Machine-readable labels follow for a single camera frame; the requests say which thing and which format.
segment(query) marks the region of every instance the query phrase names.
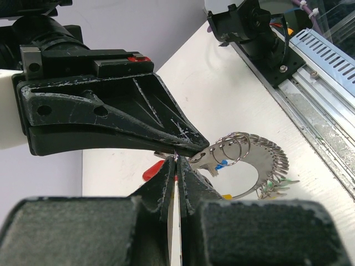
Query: screw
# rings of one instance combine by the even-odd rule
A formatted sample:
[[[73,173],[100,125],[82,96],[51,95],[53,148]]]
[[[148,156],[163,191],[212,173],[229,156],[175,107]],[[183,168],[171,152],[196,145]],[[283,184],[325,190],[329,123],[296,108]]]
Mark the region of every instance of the screw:
[[[280,72],[285,73],[287,71],[287,67],[285,65],[280,66]]]
[[[317,77],[318,77],[318,72],[312,71],[312,72],[311,72],[311,78],[316,79]]]

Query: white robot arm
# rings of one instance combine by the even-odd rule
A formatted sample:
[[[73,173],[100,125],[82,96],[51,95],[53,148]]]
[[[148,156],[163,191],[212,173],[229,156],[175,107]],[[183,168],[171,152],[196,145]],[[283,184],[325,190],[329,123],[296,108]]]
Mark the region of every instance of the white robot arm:
[[[22,71],[0,69],[0,150],[27,143],[21,129],[12,76]]]

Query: white table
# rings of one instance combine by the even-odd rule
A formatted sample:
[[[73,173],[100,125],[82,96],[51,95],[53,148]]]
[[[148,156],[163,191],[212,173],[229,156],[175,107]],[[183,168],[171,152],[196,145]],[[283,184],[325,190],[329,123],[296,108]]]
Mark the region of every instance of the white table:
[[[204,24],[158,74],[185,115],[210,142],[242,131],[280,145],[290,160],[288,177],[301,181],[291,186],[283,199],[321,202],[355,262],[353,199],[237,53],[231,47],[219,47],[206,30]],[[143,184],[142,173],[158,160],[151,151],[84,151],[83,195],[127,196]],[[255,179],[255,171],[239,162],[221,170],[211,182],[222,194],[237,194],[251,187]]]

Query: black cable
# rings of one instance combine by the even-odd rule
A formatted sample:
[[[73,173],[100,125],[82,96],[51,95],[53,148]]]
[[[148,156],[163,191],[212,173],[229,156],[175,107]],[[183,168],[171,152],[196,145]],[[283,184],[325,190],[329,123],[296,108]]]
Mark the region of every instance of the black cable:
[[[279,18],[281,19],[281,24],[283,28],[283,35],[285,37],[285,46],[283,50],[283,56],[280,62],[280,65],[284,65],[286,60],[288,59],[288,54],[290,52],[290,36],[288,35],[288,30],[287,30],[287,22],[284,14],[275,14],[271,16],[271,19]]]

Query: purple cable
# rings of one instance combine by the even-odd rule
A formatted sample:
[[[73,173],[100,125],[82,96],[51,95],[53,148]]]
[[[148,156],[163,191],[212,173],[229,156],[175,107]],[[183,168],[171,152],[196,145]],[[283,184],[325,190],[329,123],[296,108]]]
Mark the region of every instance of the purple cable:
[[[296,6],[298,7],[301,7],[301,2],[299,0],[291,0],[292,3],[294,3]],[[301,8],[302,10],[304,10],[308,15],[312,14],[312,10],[308,7],[308,6],[302,6]],[[311,16],[310,17],[311,21],[312,21],[312,24],[313,24],[313,29],[319,33],[320,35],[323,35],[318,23],[317,23],[317,20],[314,16]]]

